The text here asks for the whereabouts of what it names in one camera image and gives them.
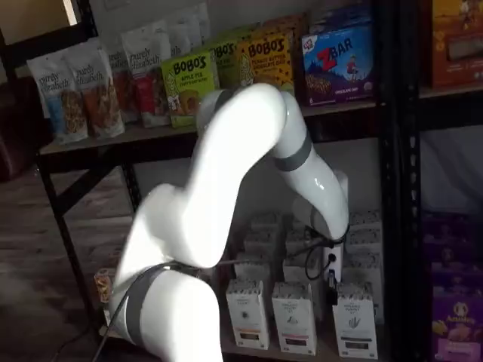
blue snack box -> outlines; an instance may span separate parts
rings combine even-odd
[[[371,25],[302,37],[310,106],[372,96],[374,59]]]

yellow bobo's box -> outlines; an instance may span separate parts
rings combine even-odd
[[[268,83],[294,94],[291,46],[285,34],[241,41],[236,59],[242,86]]]

shelf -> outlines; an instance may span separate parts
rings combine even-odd
[[[99,334],[104,336],[106,332],[106,326],[100,328]],[[383,329],[378,329],[378,338],[383,335]],[[221,326],[220,326],[220,342],[223,353],[226,354],[240,354],[259,358],[269,358],[273,360],[289,360],[293,362],[362,362],[368,361],[360,358],[341,358],[337,351],[337,340],[334,335],[334,331],[330,327],[322,327],[317,333],[317,354],[315,356],[309,356],[304,354],[284,353],[278,346],[278,336],[275,328],[270,331],[270,346],[267,350],[259,350],[254,348],[238,347],[235,344],[233,337],[233,331],[230,325],[229,317],[227,314],[222,313]],[[116,332],[109,332],[109,338],[120,339],[121,337]],[[379,362],[387,362],[388,358],[385,358],[383,350],[382,339],[379,338]]]
[[[375,109],[376,103],[372,100],[301,107],[314,143],[377,137],[379,124]],[[194,126],[143,128],[128,125],[126,132],[114,138],[89,138],[65,145],[53,141],[40,150],[38,157],[49,173],[62,173],[102,165],[114,167],[189,158],[197,139]]]
[[[424,100],[427,98],[434,98],[434,97],[446,97],[452,96],[455,94],[465,94],[471,92],[479,92],[483,91],[483,84],[482,83],[475,83],[475,84],[465,84],[453,87],[438,87],[438,88],[431,88],[431,87],[421,87],[420,88],[420,99]]]

green bobo's box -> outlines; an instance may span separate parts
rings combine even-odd
[[[220,87],[213,51],[199,51],[161,64],[173,127],[195,123],[203,97]]]

gray joint band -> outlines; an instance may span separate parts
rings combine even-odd
[[[310,139],[309,130],[305,135],[305,140],[302,143],[302,146],[296,151],[292,156],[286,158],[274,158],[275,167],[277,167],[280,171],[290,172],[294,171],[300,166],[302,166],[307,158],[309,158],[310,151],[312,150],[312,140]]]
[[[143,309],[144,299],[151,287],[152,282],[165,269],[154,268],[147,271],[145,275],[134,283],[129,290],[129,297],[126,302],[126,327],[128,333],[137,346],[144,347],[143,337],[141,335],[141,310]]]

